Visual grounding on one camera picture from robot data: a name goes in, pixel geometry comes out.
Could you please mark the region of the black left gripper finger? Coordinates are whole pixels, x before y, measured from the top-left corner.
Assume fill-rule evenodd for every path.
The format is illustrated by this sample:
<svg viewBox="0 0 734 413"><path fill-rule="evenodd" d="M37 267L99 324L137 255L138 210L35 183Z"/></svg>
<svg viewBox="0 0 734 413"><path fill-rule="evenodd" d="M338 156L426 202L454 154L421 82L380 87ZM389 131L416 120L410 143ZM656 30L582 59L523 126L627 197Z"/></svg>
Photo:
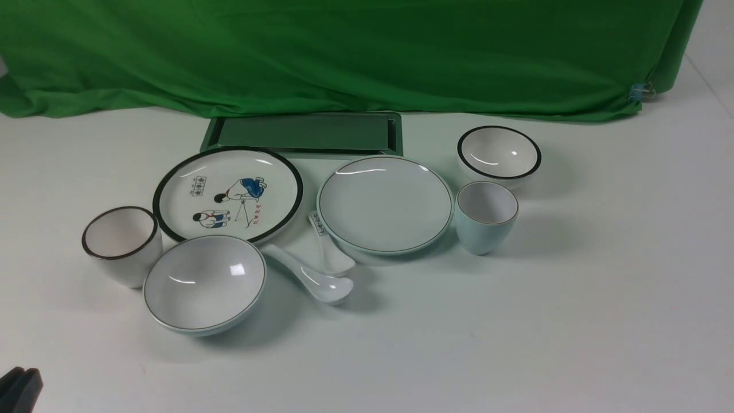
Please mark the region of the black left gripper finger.
<svg viewBox="0 0 734 413"><path fill-rule="evenodd" d="M1 378L1 412L33 412L43 387L39 369L11 369Z"/></svg>

